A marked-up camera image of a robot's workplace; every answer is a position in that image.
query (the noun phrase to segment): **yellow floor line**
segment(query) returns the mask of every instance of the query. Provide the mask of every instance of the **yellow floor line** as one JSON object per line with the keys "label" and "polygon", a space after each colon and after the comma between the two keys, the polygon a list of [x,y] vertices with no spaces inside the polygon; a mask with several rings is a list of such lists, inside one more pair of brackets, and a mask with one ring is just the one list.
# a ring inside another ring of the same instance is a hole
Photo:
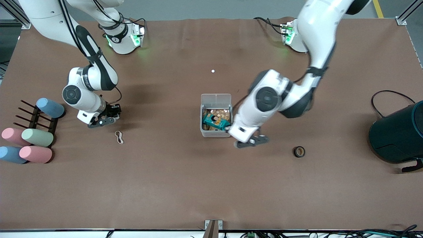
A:
{"label": "yellow floor line", "polygon": [[382,13],[382,9],[380,9],[379,1],[373,0],[373,5],[374,5],[374,8],[376,9],[377,17],[383,18],[383,13]]}

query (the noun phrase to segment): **pink cup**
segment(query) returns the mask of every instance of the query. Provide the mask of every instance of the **pink cup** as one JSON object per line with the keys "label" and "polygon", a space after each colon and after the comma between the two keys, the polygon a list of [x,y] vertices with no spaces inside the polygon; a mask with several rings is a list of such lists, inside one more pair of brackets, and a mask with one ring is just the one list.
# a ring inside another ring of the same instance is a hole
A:
{"label": "pink cup", "polygon": [[34,163],[47,163],[52,158],[53,152],[45,147],[25,146],[19,151],[19,156]]}
{"label": "pink cup", "polygon": [[28,141],[22,139],[22,129],[16,129],[16,128],[6,128],[4,129],[4,131],[1,133],[1,137],[3,137],[3,139],[15,143],[17,145],[21,145],[21,146],[28,146],[31,143],[29,143]]}

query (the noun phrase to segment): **white carabiner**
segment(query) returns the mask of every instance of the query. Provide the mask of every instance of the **white carabiner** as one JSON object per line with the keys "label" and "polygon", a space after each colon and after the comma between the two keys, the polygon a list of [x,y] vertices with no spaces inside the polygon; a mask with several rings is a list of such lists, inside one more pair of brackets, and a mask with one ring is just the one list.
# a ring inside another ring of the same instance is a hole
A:
{"label": "white carabiner", "polygon": [[115,136],[118,138],[118,143],[119,144],[123,144],[124,143],[124,141],[122,140],[122,132],[120,132],[120,131],[116,131],[115,132]]}

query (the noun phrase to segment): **brown table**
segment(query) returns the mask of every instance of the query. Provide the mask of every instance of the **brown table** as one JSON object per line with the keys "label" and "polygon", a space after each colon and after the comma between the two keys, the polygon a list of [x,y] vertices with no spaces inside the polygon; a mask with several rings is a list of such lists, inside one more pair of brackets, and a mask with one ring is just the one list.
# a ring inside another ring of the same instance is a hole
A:
{"label": "brown table", "polygon": [[[255,20],[149,22],[148,47],[129,55],[115,54],[97,23],[82,25],[118,72],[121,119],[88,129],[67,106],[51,163],[1,162],[0,228],[196,228],[205,219],[227,229],[423,226],[423,173],[393,173],[367,144],[374,92],[422,99],[422,70],[395,20],[343,20],[314,108],[297,119],[275,115],[262,128],[271,142],[247,149],[202,137],[200,95],[230,93],[235,103],[269,68],[295,80],[306,54]],[[24,30],[0,86],[0,129],[19,120],[20,99],[63,102],[69,70],[86,64],[77,49]],[[391,113],[408,102],[381,94],[375,103]],[[292,155],[297,145],[304,158]]]}

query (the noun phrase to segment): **teal snack package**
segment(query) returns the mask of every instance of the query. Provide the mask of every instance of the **teal snack package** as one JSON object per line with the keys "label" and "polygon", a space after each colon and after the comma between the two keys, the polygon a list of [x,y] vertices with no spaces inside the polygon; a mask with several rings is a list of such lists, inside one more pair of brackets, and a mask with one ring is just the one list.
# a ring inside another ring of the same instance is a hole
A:
{"label": "teal snack package", "polygon": [[225,130],[225,127],[230,126],[231,123],[213,114],[206,114],[203,117],[203,123],[219,130]]}

